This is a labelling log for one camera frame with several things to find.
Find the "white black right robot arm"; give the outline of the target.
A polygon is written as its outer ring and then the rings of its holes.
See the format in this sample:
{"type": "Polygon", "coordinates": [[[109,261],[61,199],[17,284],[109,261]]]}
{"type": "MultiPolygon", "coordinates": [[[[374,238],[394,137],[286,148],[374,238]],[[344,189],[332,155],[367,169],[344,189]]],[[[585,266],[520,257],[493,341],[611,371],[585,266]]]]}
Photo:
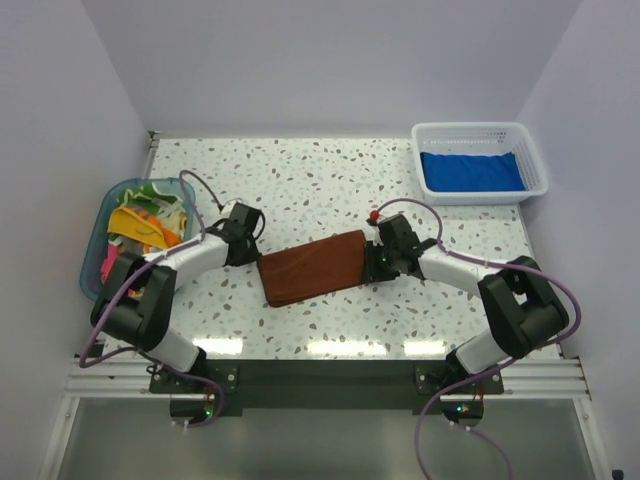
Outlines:
{"type": "Polygon", "coordinates": [[[365,244],[363,280],[392,281],[401,275],[444,283],[481,300],[488,327],[446,357],[445,383],[468,392],[481,373],[510,359],[521,359],[569,325],[569,315],[537,263],[520,256],[507,263],[464,259],[437,240],[421,240],[402,214],[373,211],[368,224],[375,239],[365,244]]]}

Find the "blue towel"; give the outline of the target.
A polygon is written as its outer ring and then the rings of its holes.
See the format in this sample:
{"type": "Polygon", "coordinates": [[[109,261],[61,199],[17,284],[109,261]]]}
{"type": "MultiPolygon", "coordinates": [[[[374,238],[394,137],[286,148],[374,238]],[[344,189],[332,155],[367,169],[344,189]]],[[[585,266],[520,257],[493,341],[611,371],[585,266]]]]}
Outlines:
{"type": "Polygon", "coordinates": [[[435,192],[525,191],[516,157],[503,155],[420,154],[426,186],[435,192]]]}

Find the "brown towel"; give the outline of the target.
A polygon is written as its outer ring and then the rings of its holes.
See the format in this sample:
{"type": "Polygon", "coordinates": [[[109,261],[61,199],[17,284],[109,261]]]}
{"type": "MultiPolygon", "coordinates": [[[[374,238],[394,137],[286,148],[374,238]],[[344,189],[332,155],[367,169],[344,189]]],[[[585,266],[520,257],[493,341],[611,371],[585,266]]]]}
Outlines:
{"type": "Polygon", "coordinates": [[[366,238],[356,230],[260,257],[269,306],[278,308],[363,284],[366,238]]]}

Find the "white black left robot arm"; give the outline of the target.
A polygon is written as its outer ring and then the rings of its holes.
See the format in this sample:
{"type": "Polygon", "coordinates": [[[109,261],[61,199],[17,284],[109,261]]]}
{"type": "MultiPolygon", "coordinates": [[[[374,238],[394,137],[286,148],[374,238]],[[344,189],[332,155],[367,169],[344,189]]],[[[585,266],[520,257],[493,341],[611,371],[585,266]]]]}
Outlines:
{"type": "Polygon", "coordinates": [[[234,201],[187,242],[159,253],[118,255],[91,312],[94,331],[173,370],[185,392],[201,390],[208,379],[206,353],[171,327],[174,294],[206,272],[257,261],[265,226],[261,210],[234,201]]]}

